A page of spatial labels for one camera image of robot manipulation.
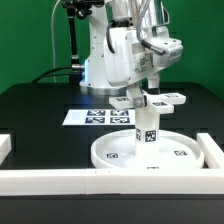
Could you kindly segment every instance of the green wall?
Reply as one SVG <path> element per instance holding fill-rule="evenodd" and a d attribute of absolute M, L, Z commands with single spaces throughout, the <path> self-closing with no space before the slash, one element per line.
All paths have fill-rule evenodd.
<path fill-rule="evenodd" d="M 56 0 L 0 2 L 0 92 L 30 82 L 52 68 L 50 19 Z M 201 83 L 224 99 L 224 1 L 163 0 L 172 37 L 183 40 L 181 61 L 162 72 L 162 81 Z M 79 54 L 88 56 L 88 21 L 77 21 Z M 57 66 L 70 64 L 65 11 L 56 14 Z"/>

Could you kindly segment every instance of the white cylinder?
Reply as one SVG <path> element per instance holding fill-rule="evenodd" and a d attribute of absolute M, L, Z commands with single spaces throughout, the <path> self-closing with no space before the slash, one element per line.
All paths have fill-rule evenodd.
<path fill-rule="evenodd" d="M 136 144 L 135 154 L 152 157 L 158 154 L 159 113 L 152 113 L 147 107 L 135 110 Z"/>

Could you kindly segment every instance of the black table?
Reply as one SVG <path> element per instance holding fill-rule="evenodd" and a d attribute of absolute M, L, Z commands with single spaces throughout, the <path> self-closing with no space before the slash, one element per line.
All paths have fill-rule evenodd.
<path fill-rule="evenodd" d="M 207 132 L 224 149 L 224 102 L 194 83 L 162 83 L 161 92 L 187 96 L 161 129 L 196 138 Z M 91 168 L 98 137 L 133 126 L 63 127 L 69 109 L 110 109 L 108 97 L 68 84 L 19 84 L 0 95 L 0 134 L 12 151 L 11 169 Z M 0 223 L 221 223 L 223 195 L 70 195 L 0 197 Z"/>

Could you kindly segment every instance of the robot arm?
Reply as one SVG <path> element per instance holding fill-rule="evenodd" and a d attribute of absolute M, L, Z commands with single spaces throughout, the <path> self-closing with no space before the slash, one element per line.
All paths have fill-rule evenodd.
<path fill-rule="evenodd" d="M 115 24 L 104 42 L 106 75 L 112 86 L 129 86 L 178 62 L 183 47 L 180 40 L 169 37 L 164 26 L 169 15 L 160 0 L 112 0 L 108 4 L 115 21 L 128 21 L 126 27 Z"/>

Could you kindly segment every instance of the black cable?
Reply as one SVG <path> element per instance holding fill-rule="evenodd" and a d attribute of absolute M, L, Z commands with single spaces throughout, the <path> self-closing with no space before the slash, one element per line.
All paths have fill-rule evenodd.
<path fill-rule="evenodd" d="M 111 29 L 111 27 L 113 27 L 113 25 L 114 25 L 113 21 L 108 24 L 107 31 L 106 31 L 106 39 L 107 39 L 107 45 L 108 45 L 108 48 L 109 48 L 110 52 L 114 54 L 115 51 L 114 51 L 114 48 L 112 46 L 111 36 L 110 36 L 110 29 Z"/>
<path fill-rule="evenodd" d="M 106 30 L 106 40 L 107 45 L 111 53 L 115 53 L 115 50 L 112 46 L 111 36 L 110 36 L 110 29 L 115 27 L 128 27 L 130 26 L 129 20 L 127 18 L 123 19 L 113 19 L 109 22 Z"/>
<path fill-rule="evenodd" d="M 36 79 L 34 79 L 32 81 L 33 84 L 37 84 L 39 80 L 41 80 L 42 78 L 45 77 L 49 77 L 49 75 L 53 72 L 57 72 L 57 71 L 62 71 L 62 70 L 66 70 L 66 69 L 72 69 L 72 66 L 63 66 L 63 67 L 58 67 L 58 68 L 54 68 L 51 69 L 49 71 L 44 72 L 43 74 L 41 74 L 40 76 L 38 76 Z"/>

